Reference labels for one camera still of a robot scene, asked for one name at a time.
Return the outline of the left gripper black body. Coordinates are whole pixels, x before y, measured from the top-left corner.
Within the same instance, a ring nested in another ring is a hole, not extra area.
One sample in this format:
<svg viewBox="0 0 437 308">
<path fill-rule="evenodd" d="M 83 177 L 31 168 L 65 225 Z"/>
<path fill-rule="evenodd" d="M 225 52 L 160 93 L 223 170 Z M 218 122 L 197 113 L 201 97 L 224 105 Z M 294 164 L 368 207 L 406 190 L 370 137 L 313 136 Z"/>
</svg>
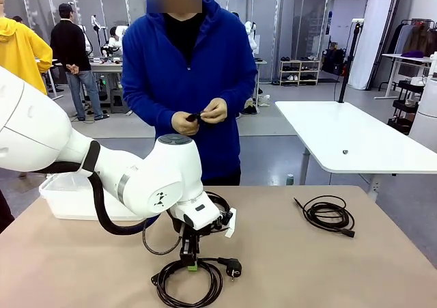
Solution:
<svg viewBox="0 0 437 308">
<path fill-rule="evenodd" d="M 209 236 L 212 232 L 212 224 L 201 229 L 193 229 L 191 226 L 178 219 L 173 219 L 173 228 L 177 233 L 182 233 L 181 250 L 199 250 L 199 241 L 202 236 Z"/>
</svg>

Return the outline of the person's right hand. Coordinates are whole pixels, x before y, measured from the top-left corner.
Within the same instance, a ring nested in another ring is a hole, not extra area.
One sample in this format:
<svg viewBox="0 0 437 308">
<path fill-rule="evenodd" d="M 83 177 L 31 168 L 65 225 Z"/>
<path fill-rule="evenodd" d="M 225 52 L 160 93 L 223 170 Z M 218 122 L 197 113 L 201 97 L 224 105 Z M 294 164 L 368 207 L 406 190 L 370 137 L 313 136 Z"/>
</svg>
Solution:
<svg viewBox="0 0 437 308">
<path fill-rule="evenodd" d="M 192 114 L 178 111 L 171 117 L 171 126 L 179 134 L 190 137 L 199 130 L 199 122 Z"/>
</svg>

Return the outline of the person's left hand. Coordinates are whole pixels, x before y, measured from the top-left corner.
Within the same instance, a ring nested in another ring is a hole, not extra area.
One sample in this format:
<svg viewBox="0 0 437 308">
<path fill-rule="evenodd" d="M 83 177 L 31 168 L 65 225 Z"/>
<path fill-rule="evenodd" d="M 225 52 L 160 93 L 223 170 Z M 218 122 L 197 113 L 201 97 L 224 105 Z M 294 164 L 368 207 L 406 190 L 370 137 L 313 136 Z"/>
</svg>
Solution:
<svg viewBox="0 0 437 308">
<path fill-rule="evenodd" d="M 208 124 L 217 124 L 227 118 L 227 103 L 222 98 L 214 98 L 200 114 L 201 120 Z"/>
</svg>

